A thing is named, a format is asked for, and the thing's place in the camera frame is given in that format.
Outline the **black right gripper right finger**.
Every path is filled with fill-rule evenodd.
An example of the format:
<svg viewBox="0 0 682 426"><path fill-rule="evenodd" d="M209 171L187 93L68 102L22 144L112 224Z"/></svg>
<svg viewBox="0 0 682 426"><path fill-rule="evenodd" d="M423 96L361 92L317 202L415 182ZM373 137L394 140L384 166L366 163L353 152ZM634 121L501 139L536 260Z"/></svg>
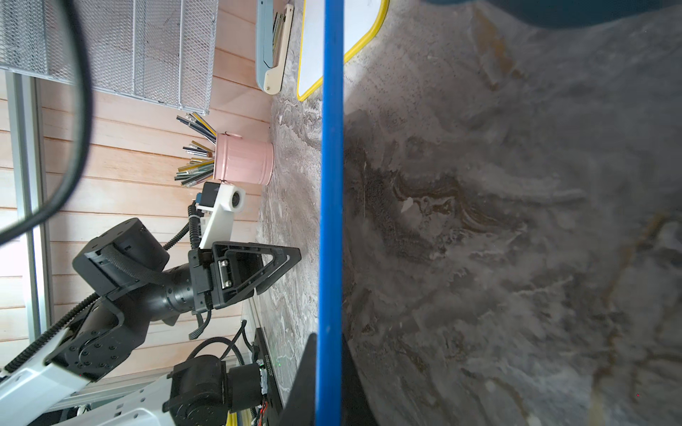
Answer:
<svg viewBox="0 0 682 426"><path fill-rule="evenodd" d="M378 426L344 335L342 336L341 414L343 426Z"/></svg>

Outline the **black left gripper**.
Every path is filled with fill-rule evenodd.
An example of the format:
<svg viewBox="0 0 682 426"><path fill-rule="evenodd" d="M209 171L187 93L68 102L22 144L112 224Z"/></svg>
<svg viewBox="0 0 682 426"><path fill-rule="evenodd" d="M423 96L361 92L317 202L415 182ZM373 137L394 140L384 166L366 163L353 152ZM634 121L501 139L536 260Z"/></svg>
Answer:
<svg viewBox="0 0 682 426"><path fill-rule="evenodd" d="M222 241L210 250L192 248L192 314L221 310L265 293L301 259L299 248L260 243Z"/></svg>

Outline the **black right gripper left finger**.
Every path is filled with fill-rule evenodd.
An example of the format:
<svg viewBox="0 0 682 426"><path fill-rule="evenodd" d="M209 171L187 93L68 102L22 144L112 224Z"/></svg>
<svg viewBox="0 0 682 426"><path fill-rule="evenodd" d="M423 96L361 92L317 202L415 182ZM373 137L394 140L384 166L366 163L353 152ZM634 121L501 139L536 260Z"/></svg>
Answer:
<svg viewBox="0 0 682 426"><path fill-rule="evenodd" d="M280 414L280 426L312 426L315 422L317 335L307 339L289 399Z"/></svg>

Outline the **blue-framed whiteboard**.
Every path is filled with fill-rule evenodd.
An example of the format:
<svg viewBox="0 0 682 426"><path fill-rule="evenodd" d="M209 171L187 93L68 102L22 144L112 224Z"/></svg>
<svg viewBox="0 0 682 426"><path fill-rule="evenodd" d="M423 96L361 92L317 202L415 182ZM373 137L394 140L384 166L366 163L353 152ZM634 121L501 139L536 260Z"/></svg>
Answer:
<svg viewBox="0 0 682 426"><path fill-rule="evenodd" d="M317 425L339 425L342 421L344 17L342 1L325 3L319 333L314 415Z"/></svg>

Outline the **yellow-framed whiteboard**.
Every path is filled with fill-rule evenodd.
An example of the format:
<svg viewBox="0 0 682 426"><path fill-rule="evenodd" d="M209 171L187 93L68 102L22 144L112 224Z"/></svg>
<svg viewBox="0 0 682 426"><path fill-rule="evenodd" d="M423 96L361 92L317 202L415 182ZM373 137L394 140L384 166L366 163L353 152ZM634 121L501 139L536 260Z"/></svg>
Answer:
<svg viewBox="0 0 682 426"><path fill-rule="evenodd" d="M361 51L383 26L389 0L344 1L344 63ZM305 1L298 58L297 99L303 102L323 85L324 2Z"/></svg>

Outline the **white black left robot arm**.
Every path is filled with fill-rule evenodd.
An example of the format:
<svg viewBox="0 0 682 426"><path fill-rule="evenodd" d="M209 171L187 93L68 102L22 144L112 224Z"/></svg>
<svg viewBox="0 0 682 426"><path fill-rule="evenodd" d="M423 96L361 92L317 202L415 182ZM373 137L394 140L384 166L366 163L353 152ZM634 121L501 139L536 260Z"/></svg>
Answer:
<svg viewBox="0 0 682 426"><path fill-rule="evenodd" d="M93 294L5 367L1 422L28 425L129 358L155 321L189 312L205 329L211 314L268 290L298 264L298 248L218 241L194 244L183 266L137 218L91 240L74 259ZM194 349L170 373L69 425L224 425L266 397L257 363L228 367L224 356Z"/></svg>

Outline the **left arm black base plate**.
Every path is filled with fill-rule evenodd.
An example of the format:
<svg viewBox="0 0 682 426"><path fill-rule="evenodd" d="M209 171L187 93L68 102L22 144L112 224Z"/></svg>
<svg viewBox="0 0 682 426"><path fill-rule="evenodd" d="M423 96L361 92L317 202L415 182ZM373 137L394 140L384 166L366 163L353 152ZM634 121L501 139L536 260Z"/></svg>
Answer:
<svg viewBox="0 0 682 426"><path fill-rule="evenodd" d="M282 397L275 377L275 366L266 344L263 328L256 329L252 347L252 358L260 367L261 392L263 394L259 425L280 425L281 413L283 411Z"/></svg>

